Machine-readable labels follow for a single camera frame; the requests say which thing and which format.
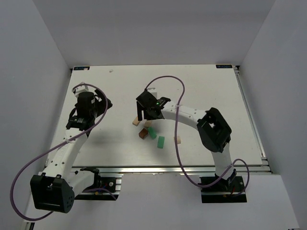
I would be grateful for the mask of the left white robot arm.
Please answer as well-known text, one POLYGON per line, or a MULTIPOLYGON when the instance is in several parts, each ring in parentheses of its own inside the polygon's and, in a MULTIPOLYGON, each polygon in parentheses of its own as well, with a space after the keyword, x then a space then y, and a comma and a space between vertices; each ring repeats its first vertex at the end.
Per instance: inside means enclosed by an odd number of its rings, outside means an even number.
POLYGON ((77 103, 66 124, 64 145, 57 148, 41 175, 33 175, 30 181, 36 209, 68 213, 76 196, 86 189, 102 185, 97 168, 83 167, 74 176, 70 173, 80 149, 96 124, 95 119, 102 117, 112 103, 100 90, 90 92, 77 88, 74 93, 77 103))

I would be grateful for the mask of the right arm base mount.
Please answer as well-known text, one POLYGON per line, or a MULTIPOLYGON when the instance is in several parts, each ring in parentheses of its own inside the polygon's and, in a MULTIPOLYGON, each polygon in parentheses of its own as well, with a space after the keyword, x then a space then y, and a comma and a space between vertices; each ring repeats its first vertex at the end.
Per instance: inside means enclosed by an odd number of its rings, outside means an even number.
POLYGON ((242 176, 236 176, 228 187, 219 182, 212 187, 202 188, 201 202, 203 204, 246 203, 244 187, 242 176))

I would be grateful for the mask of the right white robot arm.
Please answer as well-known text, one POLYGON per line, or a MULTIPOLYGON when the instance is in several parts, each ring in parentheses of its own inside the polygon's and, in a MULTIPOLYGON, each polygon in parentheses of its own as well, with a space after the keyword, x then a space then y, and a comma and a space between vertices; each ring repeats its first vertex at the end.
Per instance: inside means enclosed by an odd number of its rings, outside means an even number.
POLYGON ((229 182, 235 178, 229 149, 232 130, 218 109, 212 107, 205 111, 177 105, 166 97, 157 99, 148 90, 136 101, 139 120, 174 120, 196 129, 203 146, 212 153, 215 175, 229 182))

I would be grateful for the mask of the brown wood block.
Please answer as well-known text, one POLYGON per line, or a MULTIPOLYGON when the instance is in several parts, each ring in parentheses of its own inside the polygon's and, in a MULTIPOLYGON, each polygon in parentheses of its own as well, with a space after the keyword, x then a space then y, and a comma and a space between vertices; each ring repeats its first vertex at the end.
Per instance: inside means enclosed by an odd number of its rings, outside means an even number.
POLYGON ((148 130, 145 129, 145 128, 143 128, 143 129, 138 133, 138 135, 139 135, 139 137, 140 137, 141 139, 144 139, 144 138, 147 137, 148 133, 149 133, 148 130))

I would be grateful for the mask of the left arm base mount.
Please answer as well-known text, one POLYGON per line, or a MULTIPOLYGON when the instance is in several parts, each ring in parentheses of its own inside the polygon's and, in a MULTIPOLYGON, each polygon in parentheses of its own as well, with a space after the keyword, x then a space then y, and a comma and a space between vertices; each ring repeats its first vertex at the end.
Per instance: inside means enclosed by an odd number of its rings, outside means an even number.
POLYGON ((114 201, 119 196, 121 178, 96 167, 82 167, 70 173, 69 185, 76 200, 114 201))

